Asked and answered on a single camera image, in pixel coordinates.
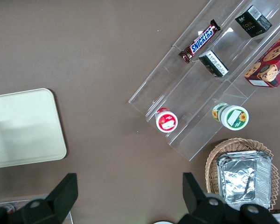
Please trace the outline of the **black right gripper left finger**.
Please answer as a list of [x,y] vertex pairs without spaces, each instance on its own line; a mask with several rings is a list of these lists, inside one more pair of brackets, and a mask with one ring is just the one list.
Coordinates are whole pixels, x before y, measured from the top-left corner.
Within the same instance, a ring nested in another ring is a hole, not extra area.
[[61,224],[78,197],[77,174],[68,173],[44,199],[29,201],[10,214],[10,224]]

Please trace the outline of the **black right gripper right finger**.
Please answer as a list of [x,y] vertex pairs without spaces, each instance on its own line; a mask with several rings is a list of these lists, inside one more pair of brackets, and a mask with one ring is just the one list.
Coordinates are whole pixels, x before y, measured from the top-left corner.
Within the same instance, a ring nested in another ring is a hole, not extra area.
[[180,224],[277,224],[264,207],[244,204],[235,210],[214,196],[206,196],[192,173],[183,173],[182,193],[188,213]]

